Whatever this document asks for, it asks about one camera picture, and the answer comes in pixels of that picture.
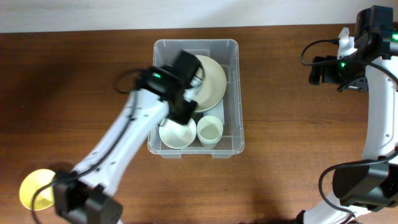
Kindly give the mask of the small white bowl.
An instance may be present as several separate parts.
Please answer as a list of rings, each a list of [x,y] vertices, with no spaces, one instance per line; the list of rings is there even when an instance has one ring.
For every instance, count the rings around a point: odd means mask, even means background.
[[[170,119],[164,119],[159,126],[159,136],[166,146],[172,149],[183,149],[195,140],[197,126],[192,118],[188,124],[178,124]]]

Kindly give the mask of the cream cup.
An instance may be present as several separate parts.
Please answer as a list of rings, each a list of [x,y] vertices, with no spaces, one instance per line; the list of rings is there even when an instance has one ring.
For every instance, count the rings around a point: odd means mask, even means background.
[[[197,136],[206,144],[217,143],[223,135],[223,123],[216,116],[204,116],[197,124]]]

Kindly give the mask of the cream bowl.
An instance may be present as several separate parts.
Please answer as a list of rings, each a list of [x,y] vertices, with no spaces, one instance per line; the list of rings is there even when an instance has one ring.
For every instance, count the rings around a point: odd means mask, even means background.
[[[196,55],[205,70],[201,89],[195,96],[198,103],[195,112],[204,112],[215,107],[224,97],[226,91],[226,74],[221,65],[214,59]]]

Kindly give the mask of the small yellow bowl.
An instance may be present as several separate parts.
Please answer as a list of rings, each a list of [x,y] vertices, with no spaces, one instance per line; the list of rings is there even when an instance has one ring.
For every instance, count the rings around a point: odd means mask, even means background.
[[[47,188],[43,190],[35,198],[32,205],[32,199],[37,190],[51,183],[55,176],[55,172],[49,169],[39,169],[30,173],[21,183],[19,189],[19,199],[21,204],[29,210],[44,210],[54,204],[53,190]]]

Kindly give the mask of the green cup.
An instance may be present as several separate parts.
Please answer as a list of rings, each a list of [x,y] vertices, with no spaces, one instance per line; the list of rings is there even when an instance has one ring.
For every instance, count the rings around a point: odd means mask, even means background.
[[[203,138],[199,138],[199,140],[203,147],[214,148],[221,140],[221,137],[219,137],[218,139],[214,139],[214,140],[207,140],[207,139],[203,139]]]

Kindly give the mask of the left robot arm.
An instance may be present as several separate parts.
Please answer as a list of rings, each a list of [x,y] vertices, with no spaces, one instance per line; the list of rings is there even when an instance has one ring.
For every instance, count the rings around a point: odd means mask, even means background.
[[[55,212],[70,223],[120,223],[123,206],[113,199],[126,168],[158,124],[188,124],[194,96],[205,79],[198,57],[180,51],[170,65],[128,70],[134,86],[116,121],[71,172],[59,170],[52,184]]]

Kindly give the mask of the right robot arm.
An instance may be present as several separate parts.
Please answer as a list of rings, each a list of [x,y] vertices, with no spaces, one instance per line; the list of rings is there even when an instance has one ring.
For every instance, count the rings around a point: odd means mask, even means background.
[[[361,160],[325,169],[318,180],[322,201],[301,211],[296,223],[354,223],[355,218],[397,206],[397,30],[393,9],[372,6],[356,17],[354,35],[343,28],[335,56],[311,62],[312,85],[369,95],[368,130]]]

